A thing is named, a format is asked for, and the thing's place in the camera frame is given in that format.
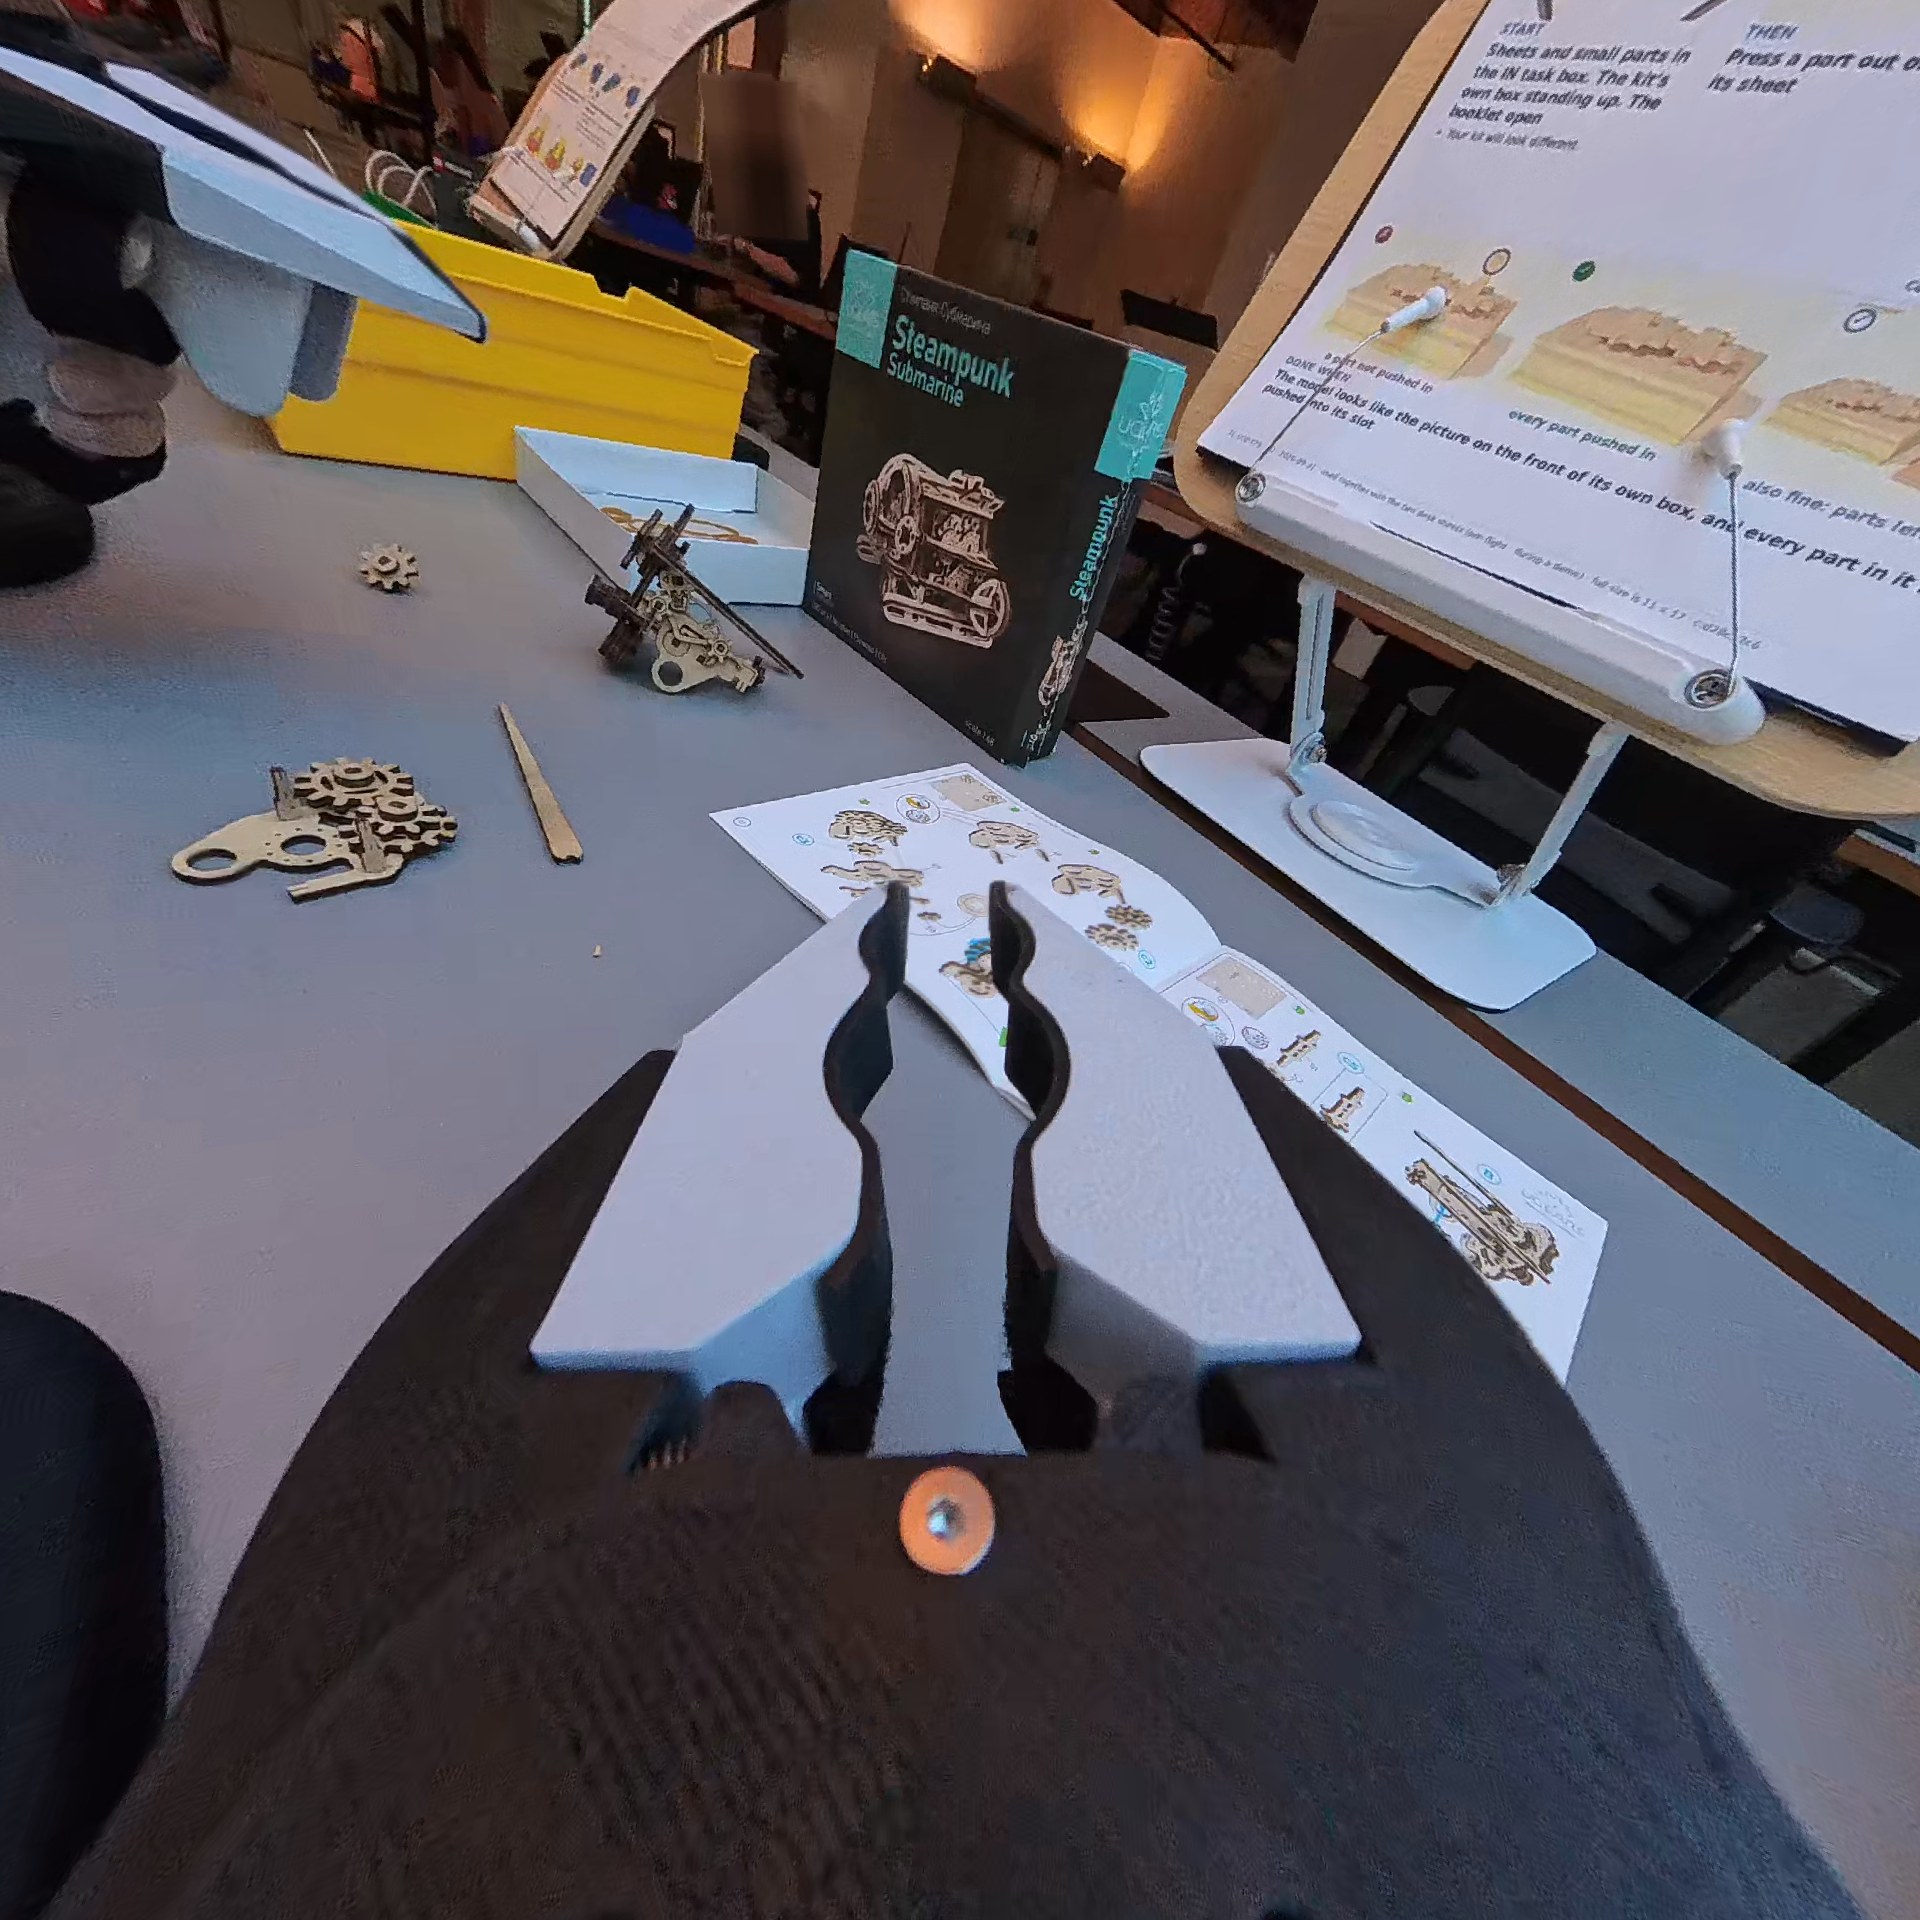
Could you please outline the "person's left hand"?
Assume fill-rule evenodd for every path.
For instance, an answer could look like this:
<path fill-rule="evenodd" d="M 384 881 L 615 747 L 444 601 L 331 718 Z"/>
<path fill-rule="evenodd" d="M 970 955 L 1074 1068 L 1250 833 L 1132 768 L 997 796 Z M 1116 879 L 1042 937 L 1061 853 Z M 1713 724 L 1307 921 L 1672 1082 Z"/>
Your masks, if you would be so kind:
<path fill-rule="evenodd" d="M 68 342 L 43 367 L 38 423 L 50 438 L 94 460 L 144 460 L 166 445 L 162 401 L 178 371 Z"/>

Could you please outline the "white instruction sheet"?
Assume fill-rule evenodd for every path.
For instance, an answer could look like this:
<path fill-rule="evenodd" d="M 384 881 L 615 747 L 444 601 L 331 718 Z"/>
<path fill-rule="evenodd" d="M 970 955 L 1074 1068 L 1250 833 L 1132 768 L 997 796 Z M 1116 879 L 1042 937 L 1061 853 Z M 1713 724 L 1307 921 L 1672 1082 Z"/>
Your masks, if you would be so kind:
<path fill-rule="evenodd" d="M 1917 743 L 1917 3 L 1490 3 L 1194 449 L 1689 731 Z"/>

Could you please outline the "black mesh cushion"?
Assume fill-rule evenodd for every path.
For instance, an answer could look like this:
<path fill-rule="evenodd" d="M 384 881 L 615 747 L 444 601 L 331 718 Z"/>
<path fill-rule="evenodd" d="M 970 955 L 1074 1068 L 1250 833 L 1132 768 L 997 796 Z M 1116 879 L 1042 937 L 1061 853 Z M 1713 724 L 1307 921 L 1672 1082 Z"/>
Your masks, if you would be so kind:
<path fill-rule="evenodd" d="M 169 1668 L 149 1406 L 68 1313 L 3 1295 L 3 1918 L 38 1918 L 156 1741 Z"/>

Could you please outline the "grey desk with brown edge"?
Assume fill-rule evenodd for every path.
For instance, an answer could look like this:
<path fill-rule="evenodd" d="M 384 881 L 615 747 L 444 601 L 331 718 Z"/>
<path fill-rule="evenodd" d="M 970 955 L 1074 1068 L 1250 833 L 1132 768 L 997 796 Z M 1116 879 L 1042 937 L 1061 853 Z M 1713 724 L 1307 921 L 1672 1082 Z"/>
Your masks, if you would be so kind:
<path fill-rule="evenodd" d="M 1607 955 L 1501 1013 L 1440 992 L 1142 771 L 1145 744 L 1241 738 L 1245 724 L 1111 636 L 1094 636 L 1092 659 L 1154 717 L 1074 724 L 1086 750 L 1917 1369 L 1917 1149 L 1906 1139 Z"/>

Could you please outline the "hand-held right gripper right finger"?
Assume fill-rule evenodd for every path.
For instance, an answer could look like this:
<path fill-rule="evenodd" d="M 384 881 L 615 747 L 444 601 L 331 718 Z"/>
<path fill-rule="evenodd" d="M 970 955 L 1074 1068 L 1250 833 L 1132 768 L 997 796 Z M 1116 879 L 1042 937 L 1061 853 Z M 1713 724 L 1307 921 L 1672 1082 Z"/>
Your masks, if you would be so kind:
<path fill-rule="evenodd" d="M 1142 1385 L 1349 1361 L 1363 1334 L 1225 1051 L 1038 895 L 991 892 L 1017 1147 L 1001 1295 L 1017 1423 L 1102 1423 Z"/>

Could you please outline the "black kit box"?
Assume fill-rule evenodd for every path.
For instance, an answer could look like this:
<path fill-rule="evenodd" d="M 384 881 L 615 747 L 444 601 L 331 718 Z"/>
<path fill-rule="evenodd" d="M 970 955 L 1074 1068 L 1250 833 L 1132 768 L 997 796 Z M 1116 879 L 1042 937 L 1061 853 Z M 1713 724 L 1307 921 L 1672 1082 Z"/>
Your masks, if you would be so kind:
<path fill-rule="evenodd" d="M 1184 383 L 848 253 L 803 611 L 1005 768 L 1048 759 Z"/>

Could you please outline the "white cardboard tray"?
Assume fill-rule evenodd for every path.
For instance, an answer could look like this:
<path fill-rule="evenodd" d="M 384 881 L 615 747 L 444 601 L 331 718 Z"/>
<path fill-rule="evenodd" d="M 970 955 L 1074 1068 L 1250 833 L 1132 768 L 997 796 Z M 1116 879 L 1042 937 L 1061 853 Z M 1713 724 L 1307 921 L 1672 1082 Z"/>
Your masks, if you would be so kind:
<path fill-rule="evenodd" d="M 690 541 L 693 576 L 732 608 L 798 608 L 813 539 L 813 476 L 798 463 L 759 466 L 709 455 L 515 429 L 515 487 L 590 564 L 619 572 L 618 528 L 599 501 L 677 501 L 703 516 L 755 516 L 764 547 Z"/>

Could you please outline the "pointed wooden stick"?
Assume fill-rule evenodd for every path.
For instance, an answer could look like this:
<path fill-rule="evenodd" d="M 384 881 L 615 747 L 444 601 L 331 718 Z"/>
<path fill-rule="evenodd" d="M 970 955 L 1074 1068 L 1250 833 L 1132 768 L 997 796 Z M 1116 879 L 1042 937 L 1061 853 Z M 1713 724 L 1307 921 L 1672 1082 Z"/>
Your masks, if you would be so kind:
<path fill-rule="evenodd" d="M 577 830 L 564 818 L 564 807 L 560 803 L 536 750 L 530 747 L 530 738 L 523 736 L 523 730 L 505 704 L 496 707 L 496 717 L 501 717 L 501 730 L 511 743 L 511 754 L 515 759 L 515 773 L 519 773 L 523 792 L 530 796 L 530 807 L 536 813 L 550 858 L 554 867 L 577 867 L 586 858 L 586 845 L 577 839 Z"/>

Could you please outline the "wooden gear plate assembly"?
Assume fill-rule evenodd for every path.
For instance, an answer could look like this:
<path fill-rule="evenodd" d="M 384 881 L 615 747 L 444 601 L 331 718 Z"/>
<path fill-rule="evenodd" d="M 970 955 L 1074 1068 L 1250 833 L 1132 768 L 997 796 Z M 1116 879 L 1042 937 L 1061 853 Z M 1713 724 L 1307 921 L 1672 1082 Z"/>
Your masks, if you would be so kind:
<path fill-rule="evenodd" d="M 173 853 L 179 881 L 236 881 L 257 870 L 294 875 L 289 897 L 318 902 L 382 889 L 459 835 L 459 820 L 425 796 L 395 762 L 327 759 L 271 768 L 273 803 Z"/>

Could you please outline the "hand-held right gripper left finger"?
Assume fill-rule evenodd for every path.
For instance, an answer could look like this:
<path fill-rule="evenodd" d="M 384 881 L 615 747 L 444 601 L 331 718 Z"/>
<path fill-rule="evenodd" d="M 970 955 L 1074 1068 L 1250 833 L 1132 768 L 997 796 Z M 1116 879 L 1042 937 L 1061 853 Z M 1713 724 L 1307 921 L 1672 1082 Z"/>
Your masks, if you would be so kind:
<path fill-rule="evenodd" d="M 871 1433 L 893 1234 L 864 1128 L 895 1054 L 905 881 L 851 897 L 700 1023 L 531 1337 L 546 1372 L 766 1388 L 798 1433 Z"/>

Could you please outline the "instruction sheet on stand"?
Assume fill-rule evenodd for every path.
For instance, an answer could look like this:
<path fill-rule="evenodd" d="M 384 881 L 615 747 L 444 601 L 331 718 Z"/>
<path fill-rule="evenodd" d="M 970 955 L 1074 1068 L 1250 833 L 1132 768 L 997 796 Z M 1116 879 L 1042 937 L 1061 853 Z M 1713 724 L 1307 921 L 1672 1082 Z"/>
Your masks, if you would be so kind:
<path fill-rule="evenodd" d="M 1447 3 L 1175 476 L 1299 572 L 1299 663 L 1283 743 L 1145 773 L 1453 1000 L 1597 955 L 1535 892 L 1629 738 L 1914 818 L 1917 3 Z M 1597 723 L 1525 861 L 1326 762 L 1338 595 Z"/>

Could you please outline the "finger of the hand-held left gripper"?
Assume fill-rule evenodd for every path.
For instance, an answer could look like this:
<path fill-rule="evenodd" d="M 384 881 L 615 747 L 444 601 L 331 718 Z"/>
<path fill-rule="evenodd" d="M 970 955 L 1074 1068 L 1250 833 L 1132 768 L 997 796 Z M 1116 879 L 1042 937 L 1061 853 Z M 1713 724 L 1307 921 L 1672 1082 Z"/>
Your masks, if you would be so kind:
<path fill-rule="evenodd" d="M 289 275 L 435 275 L 322 171 L 169 82 L 3 51 L 3 151 L 87 201 Z"/>
<path fill-rule="evenodd" d="M 468 342 L 488 340 L 488 313 L 430 262 L 415 228 L 294 151 L 273 140 L 162 140 L 161 178 L 179 231 Z"/>

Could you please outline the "wooden document stand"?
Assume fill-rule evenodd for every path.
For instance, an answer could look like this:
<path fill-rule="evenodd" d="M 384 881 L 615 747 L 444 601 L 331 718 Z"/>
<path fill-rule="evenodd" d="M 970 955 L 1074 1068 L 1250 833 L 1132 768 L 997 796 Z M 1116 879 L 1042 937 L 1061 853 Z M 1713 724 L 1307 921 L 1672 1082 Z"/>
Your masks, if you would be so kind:
<path fill-rule="evenodd" d="M 468 201 L 493 242 L 561 262 L 587 231 L 644 130 L 659 85 L 759 3 L 612 3 L 538 79 L 505 147 Z"/>

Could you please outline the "wooden mechanical model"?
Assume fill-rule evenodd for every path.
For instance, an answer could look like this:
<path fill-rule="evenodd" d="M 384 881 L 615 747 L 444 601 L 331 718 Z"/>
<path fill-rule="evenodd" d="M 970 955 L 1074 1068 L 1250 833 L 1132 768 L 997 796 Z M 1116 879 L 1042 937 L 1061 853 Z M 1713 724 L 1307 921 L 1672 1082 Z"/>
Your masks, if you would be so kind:
<path fill-rule="evenodd" d="M 594 564 L 586 604 L 612 620 L 599 656 L 612 673 L 644 670 L 667 695 L 709 683 L 755 693 L 766 673 L 803 681 L 784 649 L 693 576 L 690 523 L 693 508 L 677 516 L 652 510 L 648 523 L 638 523 L 618 576 Z"/>

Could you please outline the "yellow plastic bin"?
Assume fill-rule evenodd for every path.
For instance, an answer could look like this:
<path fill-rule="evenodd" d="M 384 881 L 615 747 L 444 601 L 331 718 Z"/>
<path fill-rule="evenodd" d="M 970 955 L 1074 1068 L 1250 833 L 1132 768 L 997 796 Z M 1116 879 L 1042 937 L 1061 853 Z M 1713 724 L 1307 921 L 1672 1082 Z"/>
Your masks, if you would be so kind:
<path fill-rule="evenodd" d="M 732 457 L 755 351 L 648 294 L 437 228 L 408 228 L 488 340 L 358 305 L 341 389 L 271 420 L 289 455 L 515 476 L 515 429 Z"/>

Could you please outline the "wooden parts sheet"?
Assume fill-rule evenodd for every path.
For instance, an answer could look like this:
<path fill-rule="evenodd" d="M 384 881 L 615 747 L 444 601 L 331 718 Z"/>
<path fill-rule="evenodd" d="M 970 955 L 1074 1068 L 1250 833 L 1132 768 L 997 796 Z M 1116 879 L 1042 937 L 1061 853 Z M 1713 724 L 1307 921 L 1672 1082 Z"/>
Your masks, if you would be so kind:
<path fill-rule="evenodd" d="M 638 501 L 638 503 L 599 501 L 594 508 L 618 528 L 618 541 L 625 553 L 652 516 L 664 516 L 664 523 L 669 528 L 677 523 L 677 516 L 683 514 L 683 503 L 677 503 L 677 501 Z M 693 514 L 686 519 L 686 528 L 678 539 L 709 541 L 709 547 L 742 547 L 742 549 L 764 547 L 764 539 L 759 537 L 755 516 Z"/>

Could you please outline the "white instruction booklet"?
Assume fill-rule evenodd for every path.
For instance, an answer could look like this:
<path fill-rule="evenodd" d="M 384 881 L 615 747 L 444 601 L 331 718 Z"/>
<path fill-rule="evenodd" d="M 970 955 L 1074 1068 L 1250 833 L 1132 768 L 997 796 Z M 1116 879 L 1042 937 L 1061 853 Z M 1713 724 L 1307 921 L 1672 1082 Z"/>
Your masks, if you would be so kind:
<path fill-rule="evenodd" d="M 713 823 L 822 921 L 905 887 L 905 984 L 1017 1107 L 1005 1003 L 991 969 L 991 889 L 1035 892 L 1213 1045 L 1241 1045 L 1324 1117 L 1462 1253 L 1566 1383 L 1607 1223 L 1407 1082 L 1283 973 L 1225 947 L 1154 870 L 966 762 L 735 803 Z"/>

